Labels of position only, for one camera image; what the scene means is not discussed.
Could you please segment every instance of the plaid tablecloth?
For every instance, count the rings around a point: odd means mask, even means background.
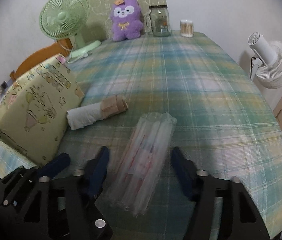
[[[111,171],[140,116],[169,112],[177,119],[171,146],[179,146],[213,176],[238,176],[270,236],[282,230],[282,132],[247,74],[207,36],[182,38],[173,33],[166,38],[105,41],[91,57],[69,67],[86,92],[82,105],[116,94],[127,98],[129,110],[68,130],[59,148],[72,161],[64,174],[84,166],[103,145],[111,150]],[[182,239],[193,211],[169,158],[145,215],[134,218],[110,206],[102,195],[96,204],[113,228],[112,239],[119,240]],[[211,239],[217,237],[220,207],[218,200]]]

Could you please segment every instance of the yellow bow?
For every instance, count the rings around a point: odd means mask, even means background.
[[[129,25],[129,22],[126,23],[119,23],[118,26],[121,27],[121,30],[127,29],[127,26]]]

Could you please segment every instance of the white fan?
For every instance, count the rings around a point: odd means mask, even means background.
[[[251,79],[257,76],[260,84],[269,89],[282,87],[282,42],[267,42],[263,35],[255,32],[248,43],[256,54],[252,61]]]

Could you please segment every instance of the white plastic bag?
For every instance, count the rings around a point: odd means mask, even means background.
[[[133,215],[144,214],[159,179],[177,120],[168,113],[140,117],[107,198]]]

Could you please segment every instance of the white wall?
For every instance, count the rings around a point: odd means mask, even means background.
[[[0,0],[0,84],[33,52],[52,44],[38,25],[48,0]],[[179,19],[194,21],[195,31],[218,43],[244,70],[252,51],[247,38],[254,31],[282,41],[282,0],[167,0],[172,29]],[[282,91],[261,88],[272,108]]]

